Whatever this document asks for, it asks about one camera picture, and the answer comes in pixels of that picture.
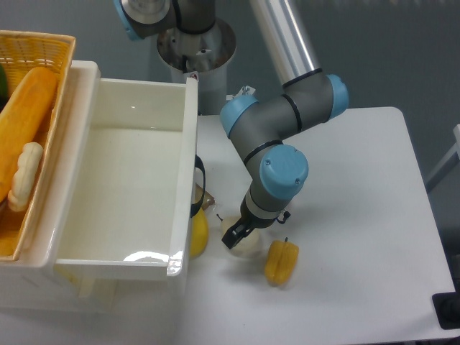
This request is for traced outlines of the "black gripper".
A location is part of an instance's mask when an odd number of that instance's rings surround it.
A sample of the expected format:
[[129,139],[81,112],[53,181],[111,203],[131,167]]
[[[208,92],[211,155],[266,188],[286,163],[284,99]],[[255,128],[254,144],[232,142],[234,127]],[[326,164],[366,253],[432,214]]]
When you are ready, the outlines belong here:
[[256,208],[252,211],[247,204],[241,204],[240,214],[240,220],[224,219],[221,222],[221,240],[229,249],[251,249],[256,244],[254,229],[265,229],[275,222],[284,224],[290,218],[287,210],[269,212]]

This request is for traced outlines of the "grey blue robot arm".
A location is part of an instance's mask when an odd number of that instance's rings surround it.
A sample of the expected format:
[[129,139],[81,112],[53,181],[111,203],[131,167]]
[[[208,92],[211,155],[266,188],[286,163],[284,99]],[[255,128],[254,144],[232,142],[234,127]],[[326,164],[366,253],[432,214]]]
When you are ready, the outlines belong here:
[[241,93],[225,95],[224,67],[236,40],[216,16],[213,1],[116,1],[132,40],[157,37],[157,51],[179,81],[195,78],[202,113],[217,110],[252,182],[239,220],[222,241],[235,247],[255,229],[278,221],[308,176],[304,154],[285,140],[345,112],[349,94],[336,75],[326,75],[292,1],[252,1],[251,8],[282,85],[282,95],[262,103]]

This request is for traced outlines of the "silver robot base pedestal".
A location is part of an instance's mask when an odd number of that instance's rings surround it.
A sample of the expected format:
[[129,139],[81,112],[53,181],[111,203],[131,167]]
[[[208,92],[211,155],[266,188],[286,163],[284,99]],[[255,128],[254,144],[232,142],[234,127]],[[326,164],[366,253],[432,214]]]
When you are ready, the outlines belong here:
[[173,83],[197,79],[199,114],[217,115],[226,103],[227,68],[236,52],[233,29],[219,18],[201,34],[169,29],[159,34],[157,51]]

